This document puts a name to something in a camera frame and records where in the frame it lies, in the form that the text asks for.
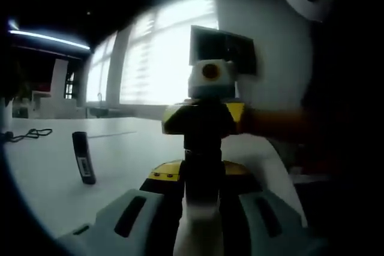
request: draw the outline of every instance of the desk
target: desk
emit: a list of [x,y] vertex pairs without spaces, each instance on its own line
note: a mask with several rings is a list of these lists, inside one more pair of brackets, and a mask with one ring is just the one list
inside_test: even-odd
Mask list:
[[[131,188],[140,188],[151,169],[183,159],[183,137],[163,135],[161,122],[139,118],[13,119],[14,135],[29,129],[51,128],[39,139],[7,143],[11,174],[32,213],[58,237],[88,222]],[[81,181],[74,156],[72,132],[86,131],[97,178],[93,186]],[[294,186],[272,145],[262,137],[230,136],[221,145],[223,159],[246,165],[262,185],[276,193],[306,219]]]

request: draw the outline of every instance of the black cable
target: black cable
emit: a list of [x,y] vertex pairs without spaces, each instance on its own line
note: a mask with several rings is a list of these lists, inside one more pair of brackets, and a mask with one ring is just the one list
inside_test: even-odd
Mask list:
[[2,142],[12,142],[16,143],[24,138],[32,138],[37,139],[40,136],[48,136],[53,132],[52,129],[46,128],[46,129],[30,129],[25,135],[18,135],[14,136],[12,131],[7,131],[6,133],[1,133],[1,141]]

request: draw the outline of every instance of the white table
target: white table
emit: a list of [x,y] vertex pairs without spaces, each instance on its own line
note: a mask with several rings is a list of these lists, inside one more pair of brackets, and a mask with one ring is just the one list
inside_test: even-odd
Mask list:
[[[52,128],[39,139],[9,143],[5,151],[21,195],[53,237],[88,222],[131,188],[140,188],[152,168],[183,159],[181,135],[163,135],[161,122],[139,118],[13,119],[14,135],[31,128]],[[86,131],[97,183],[84,185],[71,134]],[[275,149],[265,138],[230,136],[221,146],[223,159],[246,165],[265,187],[306,219],[295,188]]]

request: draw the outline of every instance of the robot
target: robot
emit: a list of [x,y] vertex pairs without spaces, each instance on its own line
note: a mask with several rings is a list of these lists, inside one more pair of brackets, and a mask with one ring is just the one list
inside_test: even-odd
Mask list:
[[153,169],[84,225],[58,239],[74,255],[172,255],[187,206],[218,207],[225,255],[320,255],[327,242],[303,228],[300,215],[264,189],[243,166],[221,159],[221,139],[237,134],[244,103],[235,99],[233,63],[198,62],[188,96],[169,106],[163,133],[184,136],[185,158]]

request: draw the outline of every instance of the cable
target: cable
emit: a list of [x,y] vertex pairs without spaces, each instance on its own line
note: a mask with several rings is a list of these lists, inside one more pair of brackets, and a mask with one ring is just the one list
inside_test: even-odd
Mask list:
[[37,139],[40,136],[48,136],[53,132],[52,129],[46,128],[46,129],[30,129],[25,135],[18,135],[14,136],[12,131],[7,131],[6,133],[1,133],[1,142],[12,142],[16,143],[24,138],[32,138]]

